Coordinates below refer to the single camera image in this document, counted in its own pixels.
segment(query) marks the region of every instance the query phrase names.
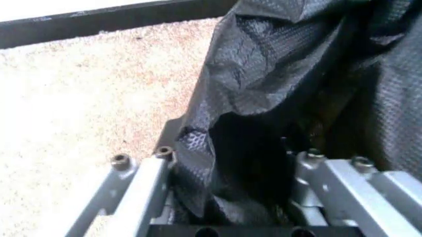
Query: beige carpet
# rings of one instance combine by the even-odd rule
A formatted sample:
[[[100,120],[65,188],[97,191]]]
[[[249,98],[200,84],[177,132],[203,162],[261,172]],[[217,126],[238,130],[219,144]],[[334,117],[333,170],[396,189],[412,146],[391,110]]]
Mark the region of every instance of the beige carpet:
[[[31,236],[113,154],[151,153],[164,123],[184,113],[218,20],[0,50],[4,236]]]

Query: wrinkled fabric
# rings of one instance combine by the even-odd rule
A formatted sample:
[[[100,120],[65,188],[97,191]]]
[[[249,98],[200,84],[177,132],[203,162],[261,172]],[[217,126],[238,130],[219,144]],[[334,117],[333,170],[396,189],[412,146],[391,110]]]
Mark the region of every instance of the wrinkled fabric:
[[[273,225],[294,154],[422,179],[422,18],[412,0],[241,0],[217,25],[175,149],[175,193],[212,224]]]

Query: metal frame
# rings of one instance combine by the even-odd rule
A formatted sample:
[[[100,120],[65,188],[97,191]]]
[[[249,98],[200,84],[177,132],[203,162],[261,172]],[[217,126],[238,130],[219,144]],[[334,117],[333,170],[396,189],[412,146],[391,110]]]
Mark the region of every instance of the metal frame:
[[[45,217],[37,236],[83,236],[97,215],[115,212],[137,171],[136,161],[130,158],[126,170],[110,167],[104,175],[88,177],[71,193],[68,202]]]
[[[237,0],[167,0],[0,22],[0,49],[225,15]]]
[[[298,221],[313,226],[327,221],[358,226],[366,236],[421,237],[421,192],[422,184],[412,176],[380,173],[365,158],[328,160],[302,152],[296,159],[290,209]]]

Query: black plastic part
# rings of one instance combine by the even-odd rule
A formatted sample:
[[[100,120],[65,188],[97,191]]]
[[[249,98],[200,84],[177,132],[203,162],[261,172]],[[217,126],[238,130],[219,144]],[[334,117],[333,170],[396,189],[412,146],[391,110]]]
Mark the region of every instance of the black plastic part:
[[[154,151],[156,151],[159,147],[174,147],[174,141],[176,136],[179,134],[182,122],[183,116],[177,119],[168,120],[166,124],[164,124],[164,128],[161,131],[160,138],[155,145]]]
[[[237,0],[169,0],[0,22],[0,48],[225,15]]]
[[[148,237],[362,237],[355,227],[243,227],[151,225]]]

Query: bolt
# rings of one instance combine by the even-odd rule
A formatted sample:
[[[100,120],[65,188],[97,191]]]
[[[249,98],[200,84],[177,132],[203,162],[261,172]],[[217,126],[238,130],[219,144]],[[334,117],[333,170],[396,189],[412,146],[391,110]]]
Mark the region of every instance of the bolt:
[[[325,155],[321,154],[321,152],[318,149],[311,148],[309,149],[306,159],[308,161],[315,161],[319,162],[325,159]]]
[[[118,171],[124,171],[130,167],[130,157],[127,154],[119,154],[111,158],[111,165]]]
[[[155,154],[158,158],[164,158],[170,161],[173,155],[173,148],[168,146],[158,147]]]
[[[360,156],[352,158],[352,165],[361,173],[368,173],[374,167],[374,163],[371,160]]]

